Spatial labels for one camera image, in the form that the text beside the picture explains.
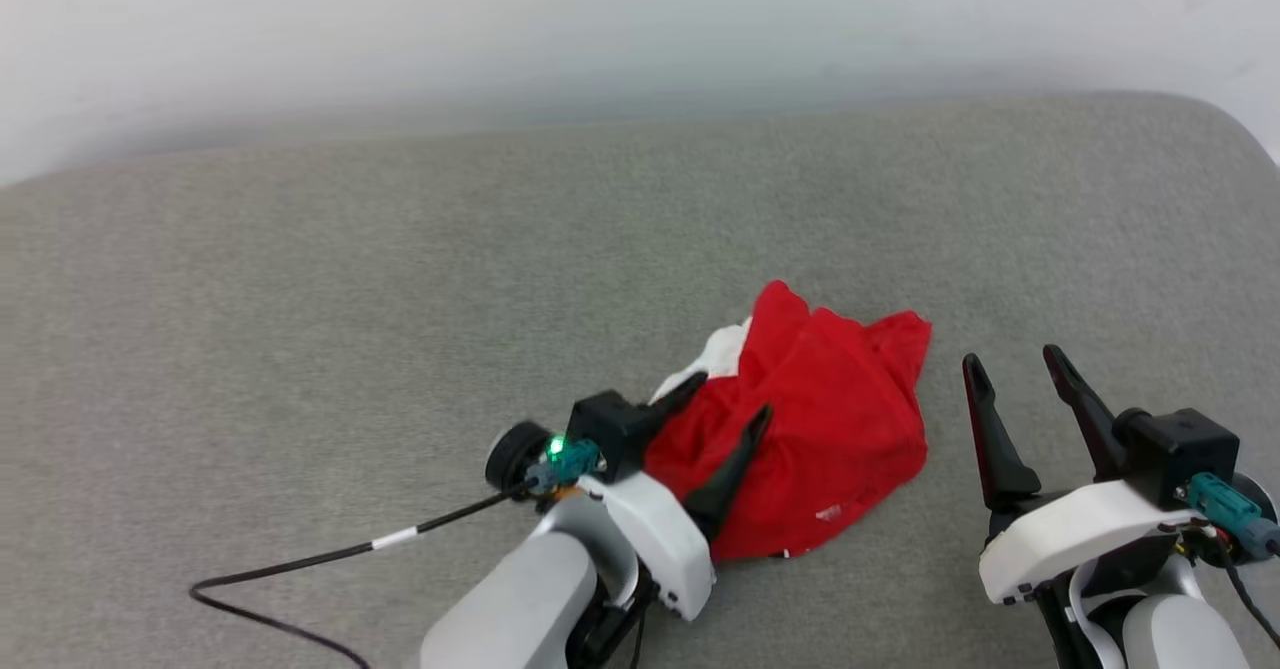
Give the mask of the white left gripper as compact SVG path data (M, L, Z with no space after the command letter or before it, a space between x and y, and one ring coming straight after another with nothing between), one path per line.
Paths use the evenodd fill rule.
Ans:
M668 391L636 405L632 437L650 443L667 420L676 417L708 381L707 372L694 372ZM634 473L607 484L584 476L577 487L603 501L609 518L630 542L637 559L658 585L659 601L684 622L694 622L716 586L710 545L728 521L739 491L762 445L772 405L762 405L745 423L737 444L707 481L682 501L646 473Z

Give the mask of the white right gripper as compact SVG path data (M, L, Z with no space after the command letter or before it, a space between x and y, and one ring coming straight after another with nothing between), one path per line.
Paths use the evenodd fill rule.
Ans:
M1180 501L1162 509L1121 481L1123 445L1112 432L1115 414L1060 345L1043 345L1043 359L1059 399L1074 414L1094 481L1110 482L1066 492L1019 517L987 542L979 556L979 577L993 604L1020 599L1023 586L1037 587L1146 537L1158 526L1183 526L1203 517ZM984 505L1012 510L1042 490L1041 478L1018 454L998 414L995 386L977 354L964 356L963 379Z

